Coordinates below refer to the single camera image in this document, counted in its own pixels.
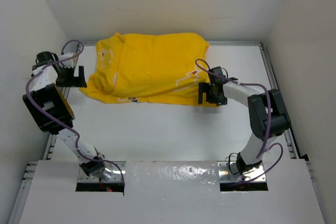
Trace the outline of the yellow pillowcase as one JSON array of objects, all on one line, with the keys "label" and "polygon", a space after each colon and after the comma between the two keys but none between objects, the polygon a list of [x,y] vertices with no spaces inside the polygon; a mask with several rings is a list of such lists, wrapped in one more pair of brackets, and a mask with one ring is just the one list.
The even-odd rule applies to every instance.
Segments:
[{"label": "yellow pillowcase", "polygon": [[97,64],[80,91],[106,104],[198,105],[198,84],[208,82],[208,42],[195,33],[119,34],[96,44]]}]

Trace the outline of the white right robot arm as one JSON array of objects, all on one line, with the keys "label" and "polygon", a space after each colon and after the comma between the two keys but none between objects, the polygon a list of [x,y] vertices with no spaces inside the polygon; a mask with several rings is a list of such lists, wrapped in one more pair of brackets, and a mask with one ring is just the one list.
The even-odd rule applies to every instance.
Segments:
[{"label": "white right robot arm", "polygon": [[201,70],[208,74],[209,82],[198,84],[198,104],[203,102],[216,106],[226,105],[228,99],[248,109],[251,136],[237,154],[235,174],[257,168],[264,152],[271,149],[271,143],[291,127],[291,120],[278,89],[268,90],[258,83],[239,82],[223,74],[221,67]]}]

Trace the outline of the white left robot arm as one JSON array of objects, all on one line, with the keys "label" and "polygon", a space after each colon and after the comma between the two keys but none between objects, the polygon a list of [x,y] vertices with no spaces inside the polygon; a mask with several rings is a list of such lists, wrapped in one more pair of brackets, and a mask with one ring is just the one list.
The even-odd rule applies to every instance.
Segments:
[{"label": "white left robot arm", "polygon": [[105,171],[103,156],[95,147],[81,140],[72,130],[75,115],[60,88],[86,88],[84,67],[79,66],[75,76],[72,53],[61,55],[59,63],[55,53],[43,51],[37,54],[32,67],[33,80],[28,85],[23,102],[37,126],[62,140],[76,155],[79,166],[89,177],[102,178]]}]

